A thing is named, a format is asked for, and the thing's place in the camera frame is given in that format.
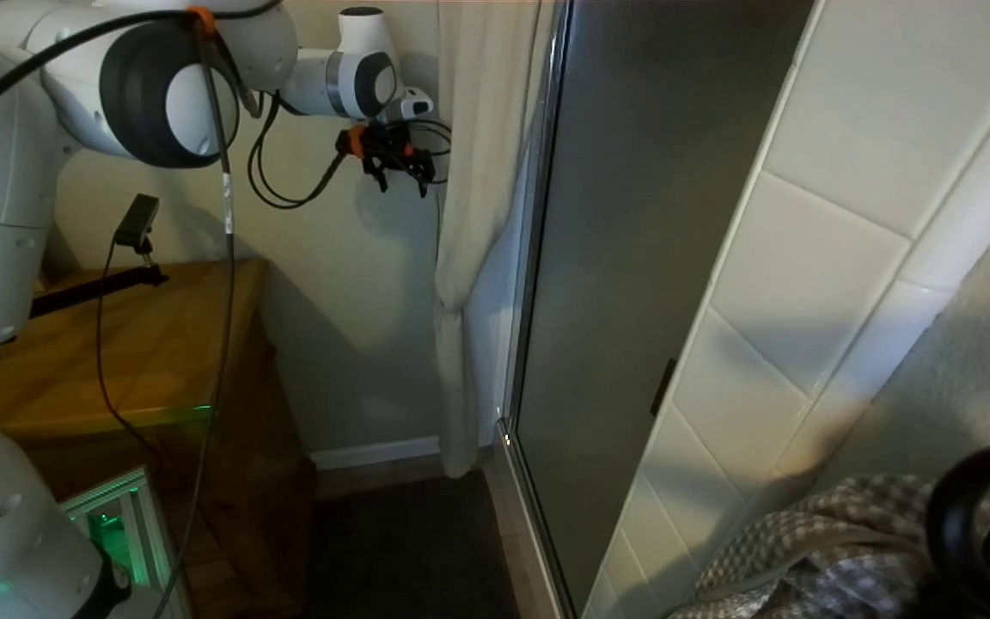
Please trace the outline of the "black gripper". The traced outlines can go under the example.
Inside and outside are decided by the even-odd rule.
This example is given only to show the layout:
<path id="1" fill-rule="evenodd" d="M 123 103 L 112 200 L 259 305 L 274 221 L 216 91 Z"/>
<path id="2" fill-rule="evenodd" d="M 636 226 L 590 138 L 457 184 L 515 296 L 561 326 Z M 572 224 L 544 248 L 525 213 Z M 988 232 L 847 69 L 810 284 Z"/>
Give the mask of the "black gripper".
<path id="1" fill-rule="evenodd" d="M 416 130 L 440 138 L 440 147 L 424 147 Z M 451 127 L 440 121 L 367 121 L 337 138 L 337 155 L 353 155 L 378 189 L 387 189 L 391 173 L 405 173 L 420 193 L 440 186 L 436 158 L 446 153 Z"/>

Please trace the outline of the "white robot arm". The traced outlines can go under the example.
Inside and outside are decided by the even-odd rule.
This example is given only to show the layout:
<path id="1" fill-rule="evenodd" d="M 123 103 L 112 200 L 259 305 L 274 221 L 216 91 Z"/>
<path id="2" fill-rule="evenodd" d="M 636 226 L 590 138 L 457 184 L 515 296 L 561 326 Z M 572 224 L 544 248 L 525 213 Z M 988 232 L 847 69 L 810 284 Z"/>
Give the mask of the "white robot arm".
<path id="1" fill-rule="evenodd" d="M 373 146 L 434 115 L 374 4 L 311 47 L 284 0 L 0 0 L 0 350 L 35 317 L 66 193 L 123 164 L 220 170 L 241 121 L 274 110 L 343 121 L 341 153 L 373 173 L 431 173 Z M 170 595 L 137 587 L 0 429 L 0 619 L 158 619 Z"/>

